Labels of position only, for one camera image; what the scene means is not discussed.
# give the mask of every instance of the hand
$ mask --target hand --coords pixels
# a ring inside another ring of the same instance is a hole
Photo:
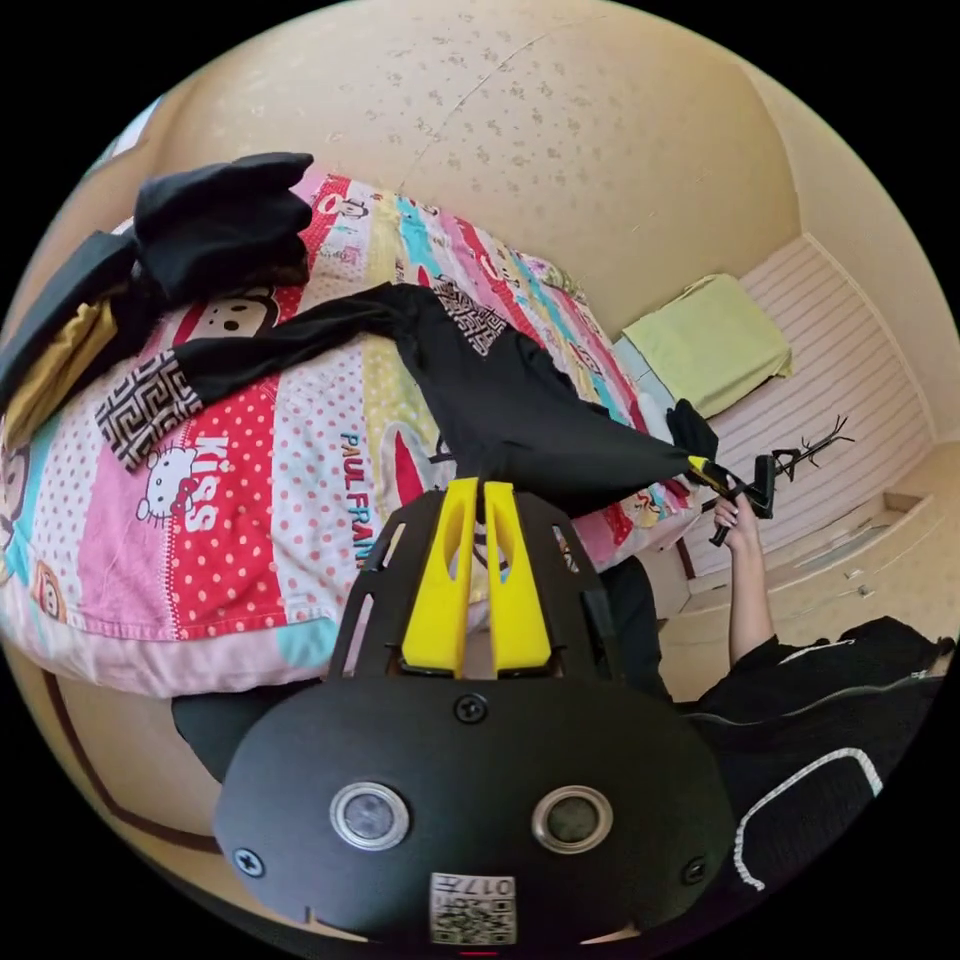
[[[734,556],[763,556],[760,543],[760,525],[746,494],[741,493],[736,501],[721,498],[713,511],[713,522],[729,531],[724,543]]]

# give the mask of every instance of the yellow bracket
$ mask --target yellow bracket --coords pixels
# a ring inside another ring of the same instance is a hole
[[[408,669],[463,676],[477,489],[476,479],[454,480],[447,488],[403,640]],[[483,496],[495,675],[541,669],[550,660],[550,639],[513,485],[486,483]],[[508,564],[505,576],[500,571],[501,553]],[[456,571],[451,575],[455,556]]]
[[[403,640],[404,662],[414,670],[462,675],[477,485],[475,477],[453,480],[443,498],[437,530]],[[457,568],[451,576],[455,556]]]
[[[487,572],[490,577],[490,643],[497,675],[504,670],[535,670],[550,660],[550,638],[523,529],[509,483],[485,483]],[[500,553],[507,560],[506,578]]]
[[[716,493],[730,492],[730,488],[727,486],[728,474],[722,467],[718,467],[706,457],[688,456],[687,461],[690,464],[690,469]]]

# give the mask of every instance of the screw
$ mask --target screw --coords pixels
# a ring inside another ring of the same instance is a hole
[[[461,723],[480,723],[487,716],[487,704],[483,697],[467,693],[453,705],[453,714]]]
[[[700,883],[707,875],[707,865],[703,857],[694,857],[680,872],[680,882],[685,887]]]
[[[252,851],[241,847],[233,851],[233,862],[236,868],[256,880],[264,874],[263,861]]]

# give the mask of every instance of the yellow cloth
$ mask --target yellow cloth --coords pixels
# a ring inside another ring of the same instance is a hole
[[[713,417],[769,377],[793,374],[777,325],[728,274],[704,277],[624,330],[675,400]]]
[[[3,444],[16,450],[59,409],[70,388],[94,357],[116,336],[117,321],[110,301],[80,305],[73,319],[57,332],[34,361],[11,397],[3,422]]]

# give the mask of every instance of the black shirt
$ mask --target black shirt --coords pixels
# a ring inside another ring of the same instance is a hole
[[[679,949],[756,906],[835,843],[882,790],[940,689],[952,641],[889,617],[829,644],[771,638],[680,707],[710,744],[737,822],[719,875],[638,956]]]

